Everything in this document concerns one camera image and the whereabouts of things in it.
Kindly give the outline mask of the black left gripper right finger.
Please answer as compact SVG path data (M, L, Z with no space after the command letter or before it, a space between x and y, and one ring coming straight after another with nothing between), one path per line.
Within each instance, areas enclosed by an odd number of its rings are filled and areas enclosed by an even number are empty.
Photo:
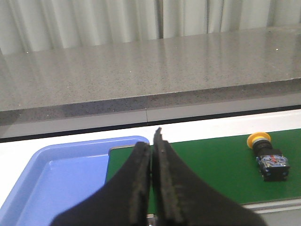
M200 179L163 140L153 139L152 183L160 226L263 226L265 221Z

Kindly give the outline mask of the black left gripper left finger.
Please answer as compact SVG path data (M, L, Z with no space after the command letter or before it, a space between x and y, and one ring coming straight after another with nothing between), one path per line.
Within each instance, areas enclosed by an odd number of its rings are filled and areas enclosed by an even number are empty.
M150 146L137 142L116 174L90 197L57 215L53 226L145 226L150 193Z

